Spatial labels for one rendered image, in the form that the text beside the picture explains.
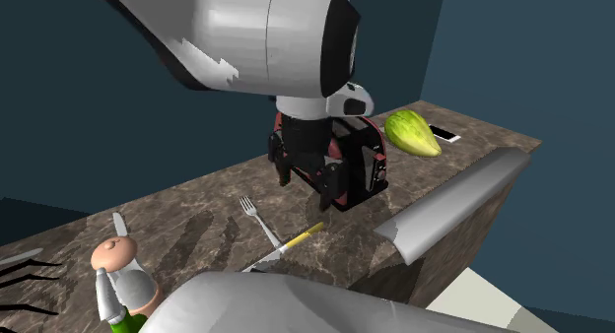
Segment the bald toy figure green body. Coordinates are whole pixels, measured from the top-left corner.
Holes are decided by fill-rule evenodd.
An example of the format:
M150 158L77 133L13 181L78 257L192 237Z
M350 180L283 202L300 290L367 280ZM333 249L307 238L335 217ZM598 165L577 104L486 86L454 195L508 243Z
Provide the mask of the bald toy figure green body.
M140 265L137 251L134 239L115 236L98 245L91 257L100 320L112 333L139 333L163 300L160 285Z

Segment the black and red toaster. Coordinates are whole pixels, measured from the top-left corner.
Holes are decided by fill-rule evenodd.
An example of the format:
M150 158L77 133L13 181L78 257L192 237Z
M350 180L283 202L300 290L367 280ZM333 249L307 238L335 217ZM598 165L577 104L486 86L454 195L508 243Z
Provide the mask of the black and red toaster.
M282 113L276 115L274 131L282 137ZM344 212L380 193L387 187L386 150L381 132L364 116L329 117L332 119L332 139L325 157L325 166L345 161L348 166L348 188L330 206ZM323 169L302 169L292 166L297 174L318 194L317 176Z

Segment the silver butter knife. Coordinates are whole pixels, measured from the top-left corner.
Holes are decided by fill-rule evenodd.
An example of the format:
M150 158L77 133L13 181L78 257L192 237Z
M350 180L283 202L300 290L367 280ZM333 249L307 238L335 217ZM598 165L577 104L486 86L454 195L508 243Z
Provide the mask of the silver butter knife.
M125 221L118 212L112 214L113 224L117 237L114 239L115 273L120 274L130 270L144 272L145 269L137 258L137 242L129 235Z

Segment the silver fork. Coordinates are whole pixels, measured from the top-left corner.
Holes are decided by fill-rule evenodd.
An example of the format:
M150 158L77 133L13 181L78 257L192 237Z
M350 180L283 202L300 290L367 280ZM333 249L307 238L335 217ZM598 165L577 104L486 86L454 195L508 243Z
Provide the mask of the silver fork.
M241 204L242 209L244 210L244 212L248 215L253 217L258 224L260 224L260 226L262 227L263 231L265 232L266 236L268 237L268 239L270 240L270 242L273 244L273 246L275 248L279 248L281 246L281 242L280 240L275 236L275 234L266 226L266 224L264 223L264 221L261 219L261 217L258 214L258 211L256 209L256 207L253 205L253 203L251 202L251 200L249 199L248 196L242 196L239 199L239 203Z

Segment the yellow-handled knife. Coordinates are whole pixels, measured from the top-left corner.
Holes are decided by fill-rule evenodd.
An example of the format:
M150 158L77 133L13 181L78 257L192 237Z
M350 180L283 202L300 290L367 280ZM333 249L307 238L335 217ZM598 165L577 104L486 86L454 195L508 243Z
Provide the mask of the yellow-handled knife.
M281 257L292 247L297 244L303 242L309 236L320 232L324 227L324 222L319 222L308 230L305 230L303 233L299 234L295 238L289 240L284 245L276 248L274 251L264 256L260 260L256 261L250 266L247 266L243 269L243 272L265 272L267 269L276 264Z

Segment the silver cutlery piece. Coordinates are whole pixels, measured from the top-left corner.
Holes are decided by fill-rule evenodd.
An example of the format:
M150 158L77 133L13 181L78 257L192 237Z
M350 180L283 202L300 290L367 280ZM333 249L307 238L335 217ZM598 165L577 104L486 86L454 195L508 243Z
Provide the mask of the silver cutlery piece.
M3 258L0 259L0 266L2 265L7 265L7 264L11 264L11 263L15 263L15 262L19 262L19 261L23 261L23 260L27 260L27 259L31 259L34 256L40 254L41 252L43 252L43 248L39 247L39 248L35 248L14 256L10 256L7 258Z

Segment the black thin-pronged utensil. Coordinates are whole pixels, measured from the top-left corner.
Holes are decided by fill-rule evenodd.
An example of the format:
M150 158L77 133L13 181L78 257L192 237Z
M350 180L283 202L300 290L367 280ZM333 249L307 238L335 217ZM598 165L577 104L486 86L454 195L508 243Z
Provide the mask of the black thin-pronged utensil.
M61 263L49 263L49 262L43 262L43 261L34 260L32 258L28 258L25 261L22 261L15 265L11 265L7 268L1 269L0 278L7 276L9 274L12 274L14 272L17 272L29 266L57 267L57 266L61 266ZM45 277L45 276L28 273L26 275L12 278L7 281L0 281L0 289L14 286L14 285L17 285L19 283L22 283L24 281L29 281L29 280L55 281L55 280L58 280L58 277ZM10 303L10 304L0 303L0 311L28 311L28 312L41 313L41 314L48 315L48 316L58 315L58 312L56 311L44 309L41 307L36 307L34 305L27 304L27 303ZM17 332L8 327L0 326L0 333L17 333Z

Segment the white phone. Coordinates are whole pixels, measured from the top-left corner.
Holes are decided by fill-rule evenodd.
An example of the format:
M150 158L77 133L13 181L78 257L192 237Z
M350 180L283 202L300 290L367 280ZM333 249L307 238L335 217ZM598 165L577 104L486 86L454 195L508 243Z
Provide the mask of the white phone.
M449 143L454 143L460 139L460 136L452 132L441 129L440 127L430 124L429 128L436 138L442 139Z

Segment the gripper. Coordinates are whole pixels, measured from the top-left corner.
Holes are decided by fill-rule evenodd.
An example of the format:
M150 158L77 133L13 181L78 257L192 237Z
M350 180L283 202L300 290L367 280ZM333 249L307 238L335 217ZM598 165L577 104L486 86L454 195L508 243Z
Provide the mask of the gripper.
M323 169L316 184L320 193L319 210L343 196L348 188L348 166L345 161L325 166L325 157L332 139L332 119L303 120L281 115L282 137L279 131L268 137L268 161L275 165L279 184L291 181L291 168Z

